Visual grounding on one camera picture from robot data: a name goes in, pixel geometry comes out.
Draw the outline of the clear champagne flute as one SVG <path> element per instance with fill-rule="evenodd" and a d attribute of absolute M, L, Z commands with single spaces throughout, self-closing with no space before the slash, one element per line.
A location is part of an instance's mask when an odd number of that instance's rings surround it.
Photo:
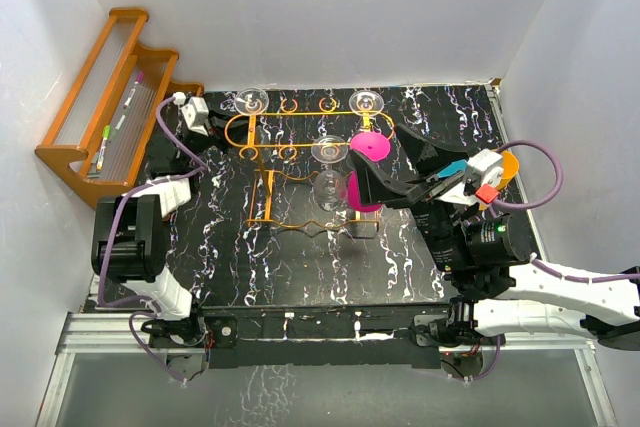
<path fill-rule="evenodd" d="M 247 88 L 236 94 L 235 109 L 248 118 L 247 146 L 254 145 L 257 117 L 268 109 L 269 103 L 267 92 L 260 88 Z"/>

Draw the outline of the pink plastic wine glass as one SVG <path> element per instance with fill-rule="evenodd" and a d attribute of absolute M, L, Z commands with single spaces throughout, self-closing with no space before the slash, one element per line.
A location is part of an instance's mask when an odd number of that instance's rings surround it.
<path fill-rule="evenodd" d="M 355 135 L 350 141 L 350 149 L 364 154 L 369 160 L 379 162 L 384 160 L 391 151 L 391 143 L 387 137 L 377 132 L 361 132 Z M 381 204 L 363 205 L 360 200 L 358 179 L 355 169 L 347 179 L 347 203 L 357 212 L 371 213 L 382 208 Z"/>

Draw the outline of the clear short wine glass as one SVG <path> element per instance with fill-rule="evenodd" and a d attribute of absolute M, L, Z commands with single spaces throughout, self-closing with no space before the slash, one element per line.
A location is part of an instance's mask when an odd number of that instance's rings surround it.
<path fill-rule="evenodd" d="M 311 154 L 321 167 L 313 182 L 316 203 L 326 212 L 341 209 L 346 198 L 346 180 L 337 166 L 347 157 L 346 141 L 338 136 L 325 135 L 313 143 Z"/>

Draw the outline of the clear large wine glass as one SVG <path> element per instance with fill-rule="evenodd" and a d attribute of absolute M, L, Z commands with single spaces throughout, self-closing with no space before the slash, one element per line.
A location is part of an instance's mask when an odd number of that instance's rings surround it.
<path fill-rule="evenodd" d="M 349 98 L 349 108 L 361 118 L 361 129 L 371 131 L 371 119 L 384 109 L 384 100 L 380 93 L 372 90 L 355 91 Z"/>

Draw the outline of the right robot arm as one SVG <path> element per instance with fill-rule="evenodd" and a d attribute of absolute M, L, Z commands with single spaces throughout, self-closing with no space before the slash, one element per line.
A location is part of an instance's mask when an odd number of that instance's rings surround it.
<path fill-rule="evenodd" d="M 470 155 L 403 124 L 394 134 L 416 178 L 395 179 L 380 168 L 375 147 L 353 147 L 359 199 L 409 210 L 436 268 L 458 292 L 444 317 L 415 317 L 415 337 L 457 347 L 484 339 L 499 345 L 507 333 L 555 333 L 638 350 L 638 269 L 604 275 L 541 261 L 515 216 L 535 205 L 499 199 L 502 148 Z"/>

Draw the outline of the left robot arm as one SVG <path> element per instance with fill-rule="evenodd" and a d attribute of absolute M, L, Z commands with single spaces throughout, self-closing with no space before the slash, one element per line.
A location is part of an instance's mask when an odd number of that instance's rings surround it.
<path fill-rule="evenodd" d="M 91 267 L 98 278 L 99 308 L 139 307 L 144 333 L 186 346 L 207 337 L 199 303 L 167 264 L 167 220 L 199 194 L 210 169 L 205 155 L 226 154 L 244 132 L 225 131 L 235 114 L 228 96 L 176 92 L 154 112 L 157 125 L 143 151 L 137 184 L 98 200 Z"/>

